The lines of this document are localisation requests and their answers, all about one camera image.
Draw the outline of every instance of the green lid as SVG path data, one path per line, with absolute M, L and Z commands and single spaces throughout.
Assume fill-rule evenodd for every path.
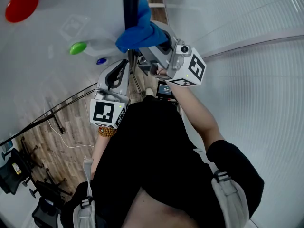
M 70 54 L 71 55 L 76 55 L 86 49 L 86 43 L 85 42 L 77 42 L 74 45 L 71 46 L 70 49 Z

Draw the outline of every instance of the black buckle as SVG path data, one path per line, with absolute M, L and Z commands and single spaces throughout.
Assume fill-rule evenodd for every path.
M 92 203 L 92 200 L 93 200 L 93 197 L 87 197 L 86 199 L 82 200 L 81 204 L 80 204 L 81 209 L 85 209 L 85 208 L 89 207 Z
M 221 181 L 228 181 L 231 179 L 231 177 L 228 175 L 228 173 L 225 171 L 225 172 L 220 172 L 219 170 L 217 170 L 214 174 L 213 174 L 214 178 L 217 180 L 218 183 L 220 183 Z

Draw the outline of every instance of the red plate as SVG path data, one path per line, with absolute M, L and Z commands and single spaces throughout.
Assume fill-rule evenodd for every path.
M 39 0 L 11 0 L 5 10 L 5 18 L 12 23 L 27 19 L 36 9 Z

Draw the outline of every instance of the white shoe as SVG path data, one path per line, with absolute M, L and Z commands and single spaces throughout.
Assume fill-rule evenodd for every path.
M 146 88 L 146 95 L 152 95 L 154 97 L 154 93 L 153 93 L 153 90 L 151 88 Z

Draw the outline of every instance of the blue cloth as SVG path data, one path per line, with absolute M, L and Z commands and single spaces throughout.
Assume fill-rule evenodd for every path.
M 127 29 L 116 41 L 116 46 L 121 52 L 156 46 L 168 40 L 163 31 L 150 19 L 151 10 L 148 1 L 139 0 L 137 26 Z

